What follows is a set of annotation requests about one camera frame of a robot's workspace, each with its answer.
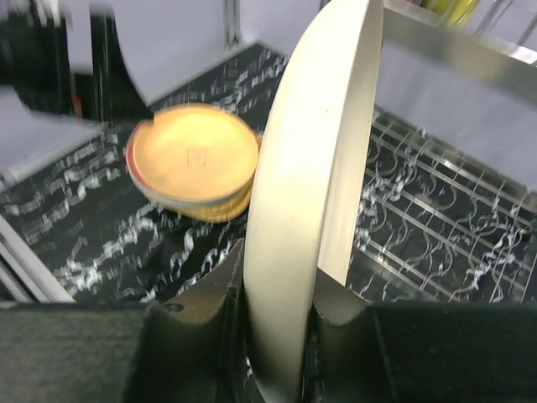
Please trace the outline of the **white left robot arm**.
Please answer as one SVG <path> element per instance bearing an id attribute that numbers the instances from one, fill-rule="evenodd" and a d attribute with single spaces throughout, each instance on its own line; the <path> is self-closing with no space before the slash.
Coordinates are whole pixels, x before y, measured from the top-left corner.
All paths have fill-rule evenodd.
<path id="1" fill-rule="evenodd" d="M 1 84 L 37 113 L 94 122 L 153 117 L 125 65 L 112 10 L 90 12 L 91 71 L 69 61 L 68 13 L 56 1 L 12 1 L 1 22 Z"/>

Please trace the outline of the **tan plate with bear drawing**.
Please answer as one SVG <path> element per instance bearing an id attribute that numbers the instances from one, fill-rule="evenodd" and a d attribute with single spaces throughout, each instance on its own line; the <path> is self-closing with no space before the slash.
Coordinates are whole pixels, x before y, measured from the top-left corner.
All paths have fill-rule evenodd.
<path id="1" fill-rule="evenodd" d="M 252 178 L 258 137 L 237 116 L 205 104 L 173 107 L 128 141 L 128 170 L 143 188 L 180 203 L 221 200 Z"/>

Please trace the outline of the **cream plate with drawing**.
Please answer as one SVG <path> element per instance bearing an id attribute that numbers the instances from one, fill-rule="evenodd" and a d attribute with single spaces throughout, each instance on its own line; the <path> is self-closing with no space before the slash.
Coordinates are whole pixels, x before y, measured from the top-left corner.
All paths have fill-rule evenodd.
<path id="1" fill-rule="evenodd" d="M 289 59 L 253 184 L 243 283 L 267 402 L 298 402 L 318 269 L 347 278 L 383 36 L 383 3 L 333 1 Z"/>

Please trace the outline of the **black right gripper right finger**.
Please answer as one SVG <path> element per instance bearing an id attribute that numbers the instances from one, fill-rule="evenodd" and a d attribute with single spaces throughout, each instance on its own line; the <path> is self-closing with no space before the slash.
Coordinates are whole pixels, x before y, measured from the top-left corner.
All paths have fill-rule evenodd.
<path id="1" fill-rule="evenodd" d="M 378 314 L 370 304 L 317 271 L 305 348 L 304 402 L 400 402 Z"/>

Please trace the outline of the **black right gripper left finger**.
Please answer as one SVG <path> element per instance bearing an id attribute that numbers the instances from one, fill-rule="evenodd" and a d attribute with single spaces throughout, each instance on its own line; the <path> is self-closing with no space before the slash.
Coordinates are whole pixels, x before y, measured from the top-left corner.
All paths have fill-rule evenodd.
<path id="1" fill-rule="evenodd" d="M 127 402 L 244 402 L 244 242 L 144 324 Z"/>

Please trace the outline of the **yellow-green dotted plate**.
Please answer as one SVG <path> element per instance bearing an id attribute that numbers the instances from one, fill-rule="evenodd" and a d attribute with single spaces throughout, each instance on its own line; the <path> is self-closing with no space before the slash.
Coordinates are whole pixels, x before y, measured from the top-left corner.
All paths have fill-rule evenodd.
<path id="1" fill-rule="evenodd" d="M 442 24 L 461 29 L 470 20 L 479 3 L 479 0 L 423 0 L 420 6 L 438 14 Z"/>

